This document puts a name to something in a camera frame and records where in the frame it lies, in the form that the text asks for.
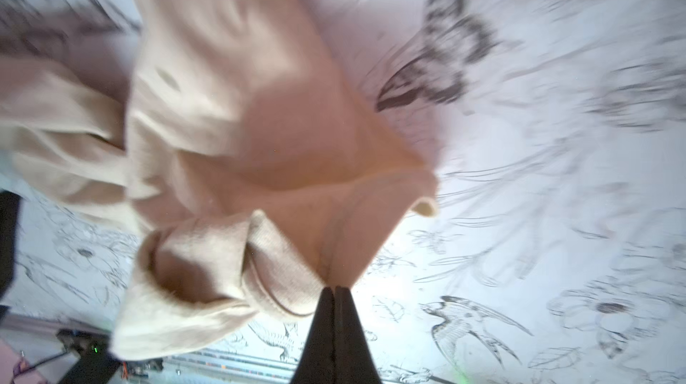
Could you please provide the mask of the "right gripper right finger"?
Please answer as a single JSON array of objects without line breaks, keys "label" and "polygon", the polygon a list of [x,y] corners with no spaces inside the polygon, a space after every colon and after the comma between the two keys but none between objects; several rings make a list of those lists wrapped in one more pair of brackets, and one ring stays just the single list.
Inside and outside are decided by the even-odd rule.
[{"label": "right gripper right finger", "polygon": [[335,382],[382,384],[350,289],[335,289]]}]

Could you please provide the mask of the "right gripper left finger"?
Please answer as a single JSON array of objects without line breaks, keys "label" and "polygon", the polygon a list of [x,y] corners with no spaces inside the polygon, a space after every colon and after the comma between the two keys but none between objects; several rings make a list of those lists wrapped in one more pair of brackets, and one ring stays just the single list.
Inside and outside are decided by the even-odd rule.
[{"label": "right gripper left finger", "polygon": [[290,384],[334,382],[334,294],[330,288],[325,288],[319,297],[307,341]]}]

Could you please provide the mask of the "beige t-shirt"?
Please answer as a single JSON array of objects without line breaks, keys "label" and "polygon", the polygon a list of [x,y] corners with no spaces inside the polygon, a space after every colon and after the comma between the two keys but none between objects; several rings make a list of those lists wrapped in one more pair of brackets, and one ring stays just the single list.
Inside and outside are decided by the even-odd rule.
[{"label": "beige t-shirt", "polygon": [[352,89],[299,0],[136,0],[121,104],[62,64],[1,60],[1,147],[53,201],[137,234],[126,361],[296,321],[352,286],[437,180]]}]

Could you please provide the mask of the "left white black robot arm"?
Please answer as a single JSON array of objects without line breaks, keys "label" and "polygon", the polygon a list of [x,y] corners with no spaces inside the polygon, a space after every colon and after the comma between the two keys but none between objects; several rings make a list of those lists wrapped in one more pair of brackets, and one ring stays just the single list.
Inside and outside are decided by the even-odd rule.
[{"label": "left white black robot arm", "polygon": [[1,298],[5,296],[14,281],[15,244],[21,198],[8,191],[1,192]]}]

